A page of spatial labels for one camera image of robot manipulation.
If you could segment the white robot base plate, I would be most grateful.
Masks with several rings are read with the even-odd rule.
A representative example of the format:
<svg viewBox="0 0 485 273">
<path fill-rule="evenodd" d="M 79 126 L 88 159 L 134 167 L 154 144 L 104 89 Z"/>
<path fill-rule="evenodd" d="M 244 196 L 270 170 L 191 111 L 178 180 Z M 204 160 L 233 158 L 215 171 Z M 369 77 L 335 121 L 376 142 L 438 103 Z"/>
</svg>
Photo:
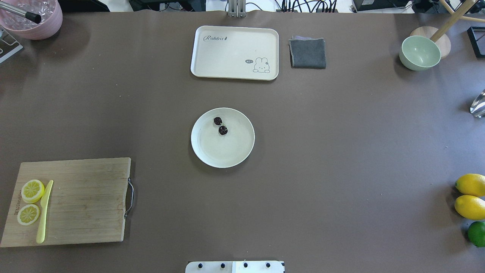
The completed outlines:
<svg viewBox="0 0 485 273">
<path fill-rule="evenodd" d="M 284 262 L 277 260 L 193 261 L 186 273 L 284 273 Z"/>
</svg>

